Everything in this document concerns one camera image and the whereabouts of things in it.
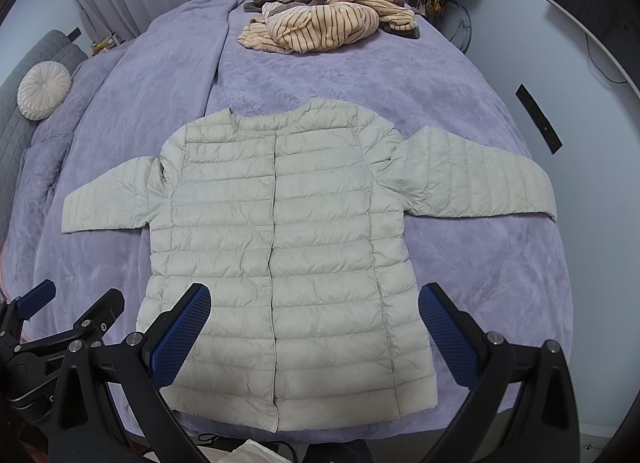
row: cream puffer jacket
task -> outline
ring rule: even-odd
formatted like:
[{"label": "cream puffer jacket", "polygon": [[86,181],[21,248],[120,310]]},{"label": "cream puffer jacket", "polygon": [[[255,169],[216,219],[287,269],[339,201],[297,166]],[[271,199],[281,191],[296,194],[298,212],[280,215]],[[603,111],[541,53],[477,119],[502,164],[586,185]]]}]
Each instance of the cream puffer jacket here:
[{"label": "cream puffer jacket", "polygon": [[62,231],[149,223],[144,331],[191,283],[212,310],[172,409],[271,432],[395,419],[437,403],[403,213],[556,208],[532,160],[337,100],[188,123],[65,199]]}]

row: dark pants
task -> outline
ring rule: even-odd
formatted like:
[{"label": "dark pants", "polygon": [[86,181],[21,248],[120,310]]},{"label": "dark pants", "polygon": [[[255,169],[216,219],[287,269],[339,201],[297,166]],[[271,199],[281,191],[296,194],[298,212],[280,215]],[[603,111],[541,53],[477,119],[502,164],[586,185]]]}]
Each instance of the dark pants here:
[{"label": "dark pants", "polygon": [[364,440],[309,445],[302,463],[374,463]]}]

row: wall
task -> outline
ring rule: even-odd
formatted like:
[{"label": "wall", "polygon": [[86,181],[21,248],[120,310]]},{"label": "wall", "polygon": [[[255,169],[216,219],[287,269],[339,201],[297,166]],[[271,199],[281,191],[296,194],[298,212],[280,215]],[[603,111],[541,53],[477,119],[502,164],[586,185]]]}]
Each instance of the wall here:
[{"label": "wall", "polygon": [[[545,0],[458,1],[473,25],[467,56],[554,185],[574,298],[578,414],[583,430],[610,433],[640,388],[640,100],[603,79],[584,33]],[[591,50],[622,79],[597,45]],[[564,144],[554,156],[515,96],[520,83]]]},{"label": "wall", "polygon": [[[82,30],[79,10],[76,0],[17,0],[0,25],[0,83],[48,31]],[[91,40],[84,33],[74,43],[91,56]]]}]

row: gray quilted headboard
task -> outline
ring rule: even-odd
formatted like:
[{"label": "gray quilted headboard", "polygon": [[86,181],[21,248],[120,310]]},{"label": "gray quilted headboard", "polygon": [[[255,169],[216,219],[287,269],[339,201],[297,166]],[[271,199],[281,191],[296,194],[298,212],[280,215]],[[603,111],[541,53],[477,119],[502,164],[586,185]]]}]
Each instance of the gray quilted headboard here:
[{"label": "gray quilted headboard", "polygon": [[86,60],[82,50],[64,33],[49,31],[24,56],[0,86],[0,245],[6,237],[22,153],[31,143],[38,122],[27,120],[18,109],[18,86],[38,62],[60,62],[70,73]]}]

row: lavender bedspread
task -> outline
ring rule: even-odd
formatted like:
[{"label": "lavender bedspread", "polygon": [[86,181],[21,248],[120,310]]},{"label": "lavender bedspread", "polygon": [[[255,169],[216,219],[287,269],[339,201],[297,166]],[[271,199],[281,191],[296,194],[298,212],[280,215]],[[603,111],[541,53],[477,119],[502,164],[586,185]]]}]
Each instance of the lavender bedspread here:
[{"label": "lavender bedspread", "polygon": [[[194,0],[156,19],[124,50],[82,65],[65,103],[33,136],[2,250],[4,291],[22,295],[48,278],[58,295],[25,328],[29,338],[68,329],[105,290],[126,309],[108,334],[133,331],[150,269],[148,229],[62,235],[65,196],[110,168],[157,156],[186,122],[231,107],[245,116],[302,105],[311,96],[374,110],[403,136],[434,125],[478,143],[529,156],[504,104],[454,46],[420,19],[419,40],[384,32],[336,51],[300,56],[243,48],[245,0]],[[540,215],[443,220],[406,216],[405,240],[418,284],[438,282],[486,331],[514,343],[558,339],[568,353],[572,300],[558,226]],[[466,389],[434,348],[435,409],[352,429],[272,435],[179,414],[188,428],[229,437],[296,443],[388,437],[445,427]],[[514,389],[503,406],[512,405]],[[125,425],[136,431],[124,397]]]}]

